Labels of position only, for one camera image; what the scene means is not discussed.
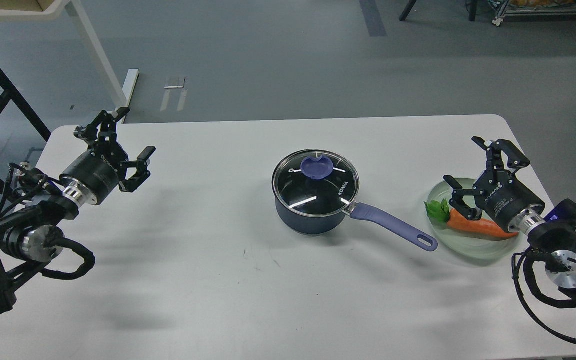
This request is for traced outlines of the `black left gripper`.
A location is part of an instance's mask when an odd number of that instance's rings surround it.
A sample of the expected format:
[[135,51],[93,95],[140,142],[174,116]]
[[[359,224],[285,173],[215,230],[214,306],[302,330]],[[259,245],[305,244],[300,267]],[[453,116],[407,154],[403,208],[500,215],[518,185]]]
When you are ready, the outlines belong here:
[[[76,183],[87,188],[87,203],[100,205],[119,186],[123,193],[133,193],[148,180],[150,157],[156,152],[155,146],[147,146],[136,160],[128,161],[128,155],[117,141],[117,124],[129,112],[130,107],[119,107],[114,111],[101,111],[85,126],[77,126],[73,136],[88,146],[59,176],[64,187]],[[127,171],[135,173],[126,178]]]

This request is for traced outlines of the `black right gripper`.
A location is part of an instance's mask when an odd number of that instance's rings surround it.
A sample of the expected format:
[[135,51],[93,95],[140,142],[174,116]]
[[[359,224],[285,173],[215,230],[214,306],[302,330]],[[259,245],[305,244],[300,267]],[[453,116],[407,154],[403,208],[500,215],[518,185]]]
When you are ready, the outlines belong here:
[[[516,177],[529,167],[530,160],[507,139],[484,140],[474,136],[471,141],[486,153],[486,168],[471,189],[464,189],[452,175],[443,180],[452,189],[450,205],[468,221],[479,221],[485,212],[499,228],[507,233],[518,230],[519,214],[544,212],[546,203]],[[475,198],[477,207],[470,207],[464,198]]]

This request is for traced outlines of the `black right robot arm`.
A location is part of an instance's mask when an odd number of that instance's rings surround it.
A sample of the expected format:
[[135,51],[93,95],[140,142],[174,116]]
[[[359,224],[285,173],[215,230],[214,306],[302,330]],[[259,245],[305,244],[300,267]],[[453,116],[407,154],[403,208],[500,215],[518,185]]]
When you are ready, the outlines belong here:
[[525,280],[544,305],[576,309],[576,203],[565,199],[543,217],[546,204],[516,176],[530,160],[509,140],[472,140],[486,153],[486,168],[471,188],[444,176],[452,193],[439,203],[439,220],[456,230],[493,237],[525,235],[529,246],[513,255],[511,265],[519,302],[537,325],[576,345],[576,338],[556,332],[537,317],[521,289]]

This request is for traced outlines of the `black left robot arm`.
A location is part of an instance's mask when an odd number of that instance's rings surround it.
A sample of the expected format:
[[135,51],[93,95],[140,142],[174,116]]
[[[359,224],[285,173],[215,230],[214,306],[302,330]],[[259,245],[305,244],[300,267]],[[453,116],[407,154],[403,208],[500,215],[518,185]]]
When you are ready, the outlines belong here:
[[0,205],[0,315],[13,309],[16,291],[37,274],[61,281],[77,280],[94,268],[93,252],[66,238],[58,224],[73,220],[86,205],[100,205],[114,189],[133,193],[148,178],[147,146],[134,161],[118,142],[117,125],[129,107],[101,111],[74,137],[87,145],[59,178],[38,168],[11,163]]

